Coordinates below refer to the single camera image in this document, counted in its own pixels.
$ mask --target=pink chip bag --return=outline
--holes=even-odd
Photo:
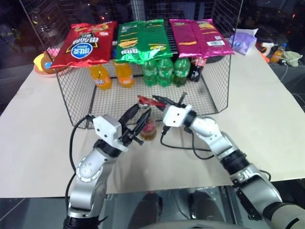
[[[212,19],[193,21],[192,29],[198,39],[202,58],[234,54],[229,42],[215,28]]]
[[[201,56],[200,46],[192,29],[193,22],[193,20],[170,19],[179,58]]]

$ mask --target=snack bag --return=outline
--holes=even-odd
[[[234,54],[230,44],[215,28],[212,19],[194,21],[192,28],[199,42],[202,58]]]
[[[73,24],[51,68],[90,67],[110,60],[115,21]]]
[[[201,49],[192,29],[193,22],[193,20],[170,19],[179,58],[201,56]]]
[[[138,51],[141,63],[170,58],[173,56],[167,40],[164,20],[143,21],[138,25]]]
[[[120,25],[116,53],[117,62],[137,64],[172,57],[163,19]]]
[[[138,52],[138,24],[133,21],[119,26],[118,45],[116,50],[117,62],[141,63]]]
[[[229,40],[231,44],[233,42],[233,39],[233,49],[241,53],[242,55],[246,55],[247,52],[255,46],[255,43],[257,41],[256,37],[245,32],[236,32],[235,37],[232,35]]]

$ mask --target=small jar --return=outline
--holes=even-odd
[[[140,108],[141,115],[144,114],[150,107],[149,104],[144,104],[141,101],[138,102],[138,106]],[[156,137],[156,133],[156,120],[151,115],[148,119],[147,124],[140,132],[140,136],[143,140],[149,141],[153,140],[154,137]]]

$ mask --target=white table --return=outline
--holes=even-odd
[[[213,117],[272,180],[305,177],[305,114],[257,50],[232,56],[229,106]],[[0,198],[64,196],[72,175],[71,130],[57,80],[32,72],[0,117]],[[93,130],[78,130],[74,161],[96,139]],[[161,146],[159,139],[143,147],[133,143],[119,156],[108,193],[231,184],[215,158],[198,160],[192,151]],[[168,132],[165,142],[177,145],[180,139],[190,146],[181,130]],[[198,139],[196,144],[204,146]]]

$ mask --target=wire mesh basket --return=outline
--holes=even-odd
[[[177,49],[168,19],[212,18],[217,29],[229,38],[237,27],[243,0],[20,0],[33,29],[44,49],[50,56],[60,48],[70,25],[86,22],[91,24],[106,21],[125,23],[129,21],[164,19],[171,51]],[[47,18],[44,26],[35,24],[35,19]],[[117,81],[111,63],[104,64],[112,78],[112,88],[101,91],[95,86],[87,68],[70,68],[56,73],[65,106],[72,125],[86,114],[95,116],[110,114],[116,119],[137,102],[137,95],[151,97],[153,94],[166,96],[178,101],[182,92],[187,92],[186,104],[191,104],[197,113],[215,114],[228,106],[228,88],[231,56],[212,57],[207,61],[199,82],[186,85],[148,87],[142,78],[139,65],[131,64],[135,85],[123,88]],[[152,110],[157,120],[162,114]],[[134,124],[137,116],[129,124]],[[83,123],[81,128],[93,128]]]

